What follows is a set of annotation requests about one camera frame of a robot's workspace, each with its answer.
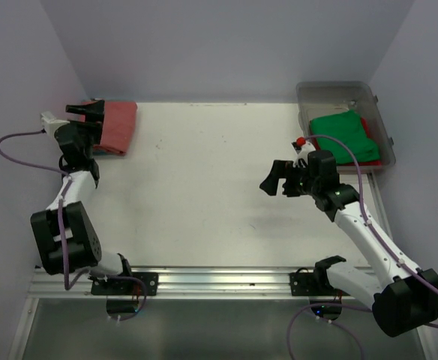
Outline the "salmon pink t shirt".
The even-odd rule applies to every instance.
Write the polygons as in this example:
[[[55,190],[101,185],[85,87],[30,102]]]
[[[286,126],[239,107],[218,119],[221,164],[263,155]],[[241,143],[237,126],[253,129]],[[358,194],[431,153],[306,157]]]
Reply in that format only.
[[[131,101],[105,101],[102,137],[94,148],[128,152],[137,123],[137,104]]]

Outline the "clear plastic bin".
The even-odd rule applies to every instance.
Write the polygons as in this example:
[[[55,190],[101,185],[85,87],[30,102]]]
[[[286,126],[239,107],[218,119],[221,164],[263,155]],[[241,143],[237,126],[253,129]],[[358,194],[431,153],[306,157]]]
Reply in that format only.
[[[298,123],[305,136],[311,135],[310,122],[321,116],[330,116],[353,110],[364,118],[379,145],[381,165],[361,165],[363,173],[388,169],[396,164],[393,140],[388,135],[377,96],[370,87],[359,81],[312,81],[297,84]]]

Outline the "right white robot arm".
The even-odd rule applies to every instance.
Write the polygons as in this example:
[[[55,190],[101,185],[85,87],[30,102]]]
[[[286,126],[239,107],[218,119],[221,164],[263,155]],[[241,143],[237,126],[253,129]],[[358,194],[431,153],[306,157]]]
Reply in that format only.
[[[384,233],[361,203],[360,193],[341,182],[330,151],[312,151],[298,164],[275,160],[259,187],[269,196],[312,197],[374,271],[373,275],[365,274],[342,256],[322,259],[313,269],[321,290],[341,290],[359,300],[390,337],[437,319],[438,274],[433,269],[420,269]]]

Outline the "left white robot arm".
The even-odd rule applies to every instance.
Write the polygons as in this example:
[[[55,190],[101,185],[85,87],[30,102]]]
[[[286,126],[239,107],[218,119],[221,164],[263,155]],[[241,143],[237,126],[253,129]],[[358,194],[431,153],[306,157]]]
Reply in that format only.
[[[106,133],[110,106],[105,100],[68,105],[67,113],[82,120],[61,120],[45,112],[41,116],[43,132],[52,137],[61,150],[59,172],[62,186],[52,203],[30,218],[41,265],[49,275],[64,275],[70,289],[73,273],[95,278],[130,277],[125,256],[102,249],[98,234],[85,204],[98,188],[99,166],[93,150]]]

